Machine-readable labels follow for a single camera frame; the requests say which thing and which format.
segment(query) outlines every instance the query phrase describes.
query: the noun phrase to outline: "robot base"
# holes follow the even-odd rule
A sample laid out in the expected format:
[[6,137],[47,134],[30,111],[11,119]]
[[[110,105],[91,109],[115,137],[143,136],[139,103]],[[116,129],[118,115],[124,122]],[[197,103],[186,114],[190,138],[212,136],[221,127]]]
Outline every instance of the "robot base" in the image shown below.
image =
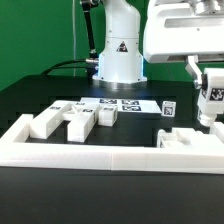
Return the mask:
[[96,76],[93,76],[93,85],[101,86],[108,89],[138,89],[138,88],[146,88],[147,86],[147,78],[140,80],[135,83],[119,83],[119,82],[107,82],[104,80],[98,79]]

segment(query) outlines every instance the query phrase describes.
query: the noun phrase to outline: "small white cube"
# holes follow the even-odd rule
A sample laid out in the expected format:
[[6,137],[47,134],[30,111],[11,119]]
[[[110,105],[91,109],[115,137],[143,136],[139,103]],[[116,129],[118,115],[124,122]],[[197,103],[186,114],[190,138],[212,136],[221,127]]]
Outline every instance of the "small white cube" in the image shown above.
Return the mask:
[[164,117],[175,117],[176,102],[163,101],[162,105],[162,116]]
[[117,120],[118,107],[107,105],[99,111],[98,125],[112,127]]

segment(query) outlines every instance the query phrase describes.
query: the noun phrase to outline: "black cable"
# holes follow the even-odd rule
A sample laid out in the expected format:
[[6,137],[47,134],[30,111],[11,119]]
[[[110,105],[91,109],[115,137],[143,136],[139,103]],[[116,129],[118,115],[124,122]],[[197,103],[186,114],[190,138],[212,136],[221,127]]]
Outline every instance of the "black cable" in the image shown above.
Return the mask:
[[64,61],[64,62],[60,62],[58,64],[55,64],[52,67],[59,67],[59,66],[62,66],[62,65],[75,64],[75,63],[80,63],[80,62],[86,62],[86,60],[85,59],[79,59],[79,60]]
[[51,71],[55,70],[55,69],[71,69],[71,68],[88,68],[86,66],[70,66],[70,67],[55,67],[55,68],[49,68],[47,70],[45,70],[45,72],[42,72],[41,75],[47,76]]
[[79,59],[79,60],[70,60],[70,61],[60,62],[60,63],[57,63],[57,64],[53,65],[52,67],[48,68],[47,70],[43,71],[41,73],[41,75],[47,75],[49,72],[51,72],[52,70],[54,70],[54,69],[56,69],[56,68],[58,68],[58,67],[60,67],[62,65],[82,63],[82,62],[86,62],[86,60],[85,59]]

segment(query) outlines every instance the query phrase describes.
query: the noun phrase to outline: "white foam block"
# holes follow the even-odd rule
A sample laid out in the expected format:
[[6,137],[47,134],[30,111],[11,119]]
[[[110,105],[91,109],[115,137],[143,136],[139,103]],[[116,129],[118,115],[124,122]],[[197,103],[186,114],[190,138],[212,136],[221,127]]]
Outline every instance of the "white foam block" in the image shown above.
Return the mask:
[[112,170],[224,173],[224,151],[210,147],[181,149],[122,149],[112,155]]
[[83,109],[67,126],[67,140],[84,142],[96,123],[96,110]]
[[224,124],[222,122],[215,122],[210,128],[210,134],[216,135],[224,143]]
[[32,138],[47,139],[62,123],[63,113],[69,110],[71,110],[70,103],[56,102],[52,104],[30,123],[30,136]]
[[29,137],[29,125],[33,120],[32,114],[22,114],[0,139],[1,142],[25,142]]
[[117,106],[104,106],[99,111],[98,124],[112,127],[117,120]]
[[110,170],[111,152],[103,146],[0,143],[0,166]]

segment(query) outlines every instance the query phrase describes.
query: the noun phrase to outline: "warning label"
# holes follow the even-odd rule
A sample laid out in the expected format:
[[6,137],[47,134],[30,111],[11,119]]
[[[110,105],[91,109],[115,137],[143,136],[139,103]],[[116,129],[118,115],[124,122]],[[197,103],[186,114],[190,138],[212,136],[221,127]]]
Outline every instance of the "warning label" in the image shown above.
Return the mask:
[[125,42],[123,41],[118,47],[117,52],[128,52]]

